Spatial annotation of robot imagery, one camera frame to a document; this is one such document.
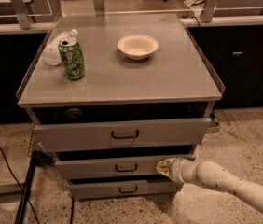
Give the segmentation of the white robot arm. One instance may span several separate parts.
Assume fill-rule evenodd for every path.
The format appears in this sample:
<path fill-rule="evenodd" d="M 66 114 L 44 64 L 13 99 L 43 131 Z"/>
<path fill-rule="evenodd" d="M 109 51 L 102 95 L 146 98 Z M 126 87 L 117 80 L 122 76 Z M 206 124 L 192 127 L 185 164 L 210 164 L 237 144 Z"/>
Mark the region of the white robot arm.
<path fill-rule="evenodd" d="M 216 162 L 168 158 L 159 161 L 156 170 L 174 183 L 231 194 L 263 214 L 263 186 L 237 177 Z"/>

